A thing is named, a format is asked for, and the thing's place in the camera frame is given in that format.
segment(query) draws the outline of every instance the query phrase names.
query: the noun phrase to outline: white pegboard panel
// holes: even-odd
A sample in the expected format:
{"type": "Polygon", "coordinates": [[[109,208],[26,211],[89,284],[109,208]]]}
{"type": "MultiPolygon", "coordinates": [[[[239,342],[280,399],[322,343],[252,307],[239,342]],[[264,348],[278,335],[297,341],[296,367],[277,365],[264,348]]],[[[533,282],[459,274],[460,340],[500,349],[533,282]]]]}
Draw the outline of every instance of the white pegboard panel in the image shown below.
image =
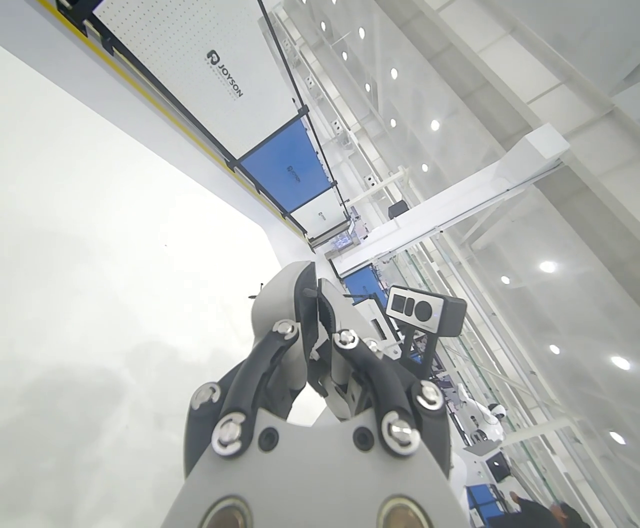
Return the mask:
{"type": "Polygon", "coordinates": [[[296,115],[255,0],[104,0],[98,19],[235,157],[296,115]]]}
{"type": "Polygon", "coordinates": [[[335,188],[329,189],[291,216],[307,230],[309,238],[316,238],[345,221],[344,208],[339,200],[335,188]]]}

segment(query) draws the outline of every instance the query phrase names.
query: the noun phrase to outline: blue display panel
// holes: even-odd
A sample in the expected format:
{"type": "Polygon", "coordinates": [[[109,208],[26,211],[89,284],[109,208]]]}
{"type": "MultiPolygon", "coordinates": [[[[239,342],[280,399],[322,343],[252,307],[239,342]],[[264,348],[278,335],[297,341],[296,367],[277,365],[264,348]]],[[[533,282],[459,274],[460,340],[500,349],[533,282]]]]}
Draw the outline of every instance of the blue display panel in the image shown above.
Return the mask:
{"type": "Polygon", "coordinates": [[[287,212],[331,187],[301,120],[248,156],[242,165],[287,212]]]}
{"type": "MultiPolygon", "coordinates": [[[[375,293],[378,295],[382,307],[387,307],[387,292],[382,289],[373,266],[359,269],[355,273],[343,278],[342,281],[351,295],[371,295],[375,293]]],[[[362,299],[354,299],[353,303],[357,304],[361,300],[362,299]]]]}

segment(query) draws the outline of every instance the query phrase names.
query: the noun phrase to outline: joyson logo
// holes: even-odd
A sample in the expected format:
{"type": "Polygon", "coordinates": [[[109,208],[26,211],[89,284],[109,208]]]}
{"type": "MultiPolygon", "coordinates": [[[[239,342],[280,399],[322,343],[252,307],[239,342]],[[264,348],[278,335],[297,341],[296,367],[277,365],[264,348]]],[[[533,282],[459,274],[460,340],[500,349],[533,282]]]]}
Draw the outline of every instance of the joyson logo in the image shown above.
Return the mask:
{"type": "Polygon", "coordinates": [[[229,72],[229,68],[226,64],[220,64],[220,60],[220,55],[216,50],[212,49],[207,53],[207,62],[209,62],[211,69],[220,78],[220,80],[229,87],[229,95],[235,98],[242,97],[242,90],[240,90],[236,80],[229,72]]]}

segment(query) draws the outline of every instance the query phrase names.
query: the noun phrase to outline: white wall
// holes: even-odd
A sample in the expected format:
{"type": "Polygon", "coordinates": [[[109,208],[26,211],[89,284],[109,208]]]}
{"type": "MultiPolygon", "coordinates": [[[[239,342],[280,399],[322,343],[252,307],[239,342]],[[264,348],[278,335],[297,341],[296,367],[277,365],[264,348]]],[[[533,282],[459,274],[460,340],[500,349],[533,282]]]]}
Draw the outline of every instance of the white wall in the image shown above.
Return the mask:
{"type": "Polygon", "coordinates": [[[265,232],[0,48],[0,519],[155,527],[249,352],[265,232]]]}

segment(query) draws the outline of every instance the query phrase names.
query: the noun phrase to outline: black frame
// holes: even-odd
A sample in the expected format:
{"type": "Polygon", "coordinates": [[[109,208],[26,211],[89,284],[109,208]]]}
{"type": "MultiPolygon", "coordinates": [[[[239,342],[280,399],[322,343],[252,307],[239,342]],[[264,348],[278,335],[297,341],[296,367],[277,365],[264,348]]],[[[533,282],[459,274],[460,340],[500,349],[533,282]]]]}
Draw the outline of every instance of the black frame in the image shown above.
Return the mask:
{"type": "MultiPolygon", "coordinates": [[[[98,17],[95,14],[93,14],[94,9],[96,9],[96,7],[98,7],[98,5],[101,4],[101,2],[102,0],[69,0],[70,7],[67,7],[60,0],[56,0],[56,8],[58,12],[60,12],[60,14],[62,14],[62,16],[64,16],[64,18],[66,18],[86,38],[88,38],[88,33],[84,23],[88,22],[89,24],[91,24],[93,28],[96,30],[96,32],[98,33],[98,35],[100,36],[100,42],[102,44],[102,47],[105,49],[105,51],[107,51],[112,56],[114,56],[114,51],[117,51],[120,55],[122,55],[131,64],[131,66],[135,68],[135,70],[141,77],[145,78],[167,101],[169,101],[169,103],[178,111],[178,113],[182,115],[184,119],[186,119],[187,122],[189,122],[193,127],[195,127],[198,130],[198,132],[202,134],[204,138],[206,138],[206,140],[209,141],[216,148],[216,150],[220,153],[220,155],[225,159],[227,166],[232,171],[238,172],[242,176],[247,178],[253,184],[258,194],[265,196],[278,209],[278,211],[282,215],[282,218],[288,219],[293,225],[295,225],[296,228],[298,228],[300,232],[305,236],[305,238],[307,238],[308,232],[302,225],[300,225],[298,221],[295,220],[295,218],[293,218],[293,216],[291,215],[292,211],[287,211],[282,206],[282,204],[280,204],[278,200],[276,200],[271,195],[271,193],[269,193],[269,191],[251,174],[251,172],[248,171],[242,165],[242,161],[245,160],[252,153],[254,153],[256,150],[264,146],[268,141],[273,139],[277,134],[282,132],[285,128],[287,128],[294,122],[298,121],[299,119],[306,117],[309,122],[309,126],[312,131],[312,134],[316,141],[316,145],[314,146],[317,147],[318,151],[322,154],[326,171],[329,173],[330,180],[332,182],[331,186],[323,192],[326,192],[331,188],[335,187],[336,191],[338,192],[338,196],[340,198],[341,206],[344,209],[345,217],[347,219],[349,218],[349,214],[347,212],[346,206],[344,205],[344,199],[338,187],[338,183],[335,180],[335,177],[333,176],[331,168],[329,167],[324,150],[320,145],[319,138],[316,133],[316,129],[308,115],[308,112],[309,112],[308,106],[304,104],[302,101],[300,90],[298,89],[298,85],[296,84],[296,81],[293,78],[291,68],[287,63],[286,56],[282,50],[282,47],[280,46],[280,42],[276,37],[275,30],[273,28],[271,20],[269,19],[269,15],[266,11],[266,8],[264,7],[264,3],[262,2],[262,0],[257,0],[260,6],[260,10],[262,12],[262,16],[264,17],[267,27],[269,28],[269,34],[271,35],[274,41],[274,44],[278,49],[280,59],[284,64],[289,80],[292,84],[292,87],[296,93],[296,96],[298,97],[298,101],[301,106],[300,108],[298,108],[298,113],[296,114],[296,116],[291,118],[287,123],[283,124],[277,130],[272,132],[267,138],[262,140],[258,145],[252,147],[249,151],[244,153],[239,158],[236,158],[235,156],[233,156],[229,152],[229,150],[225,148],[225,146],[222,145],[222,143],[218,141],[216,137],[213,134],[211,134],[209,130],[200,121],[198,121],[198,119],[196,119],[196,117],[191,112],[189,112],[189,110],[171,93],[171,91],[167,89],[167,87],[163,83],[161,83],[160,80],[158,80],[158,78],[154,76],[146,66],[144,66],[144,64],[142,64],[142,62],[98,19],[98,17]]],[[[306,205],[310,201],[311,200],[307,200],[302,205],[306,205]]],[[[342,224],[338,224],[317,237],[314,237],[312,239],[307,238],[307,243],[313,250],[314,247],[318,245],[317,244],[314,246],[313,244],[314,241],[317,241],[318,239],[322,238],[326,233],[329,233],[332,230],[338,229],[341,226],[342,224]]]]}

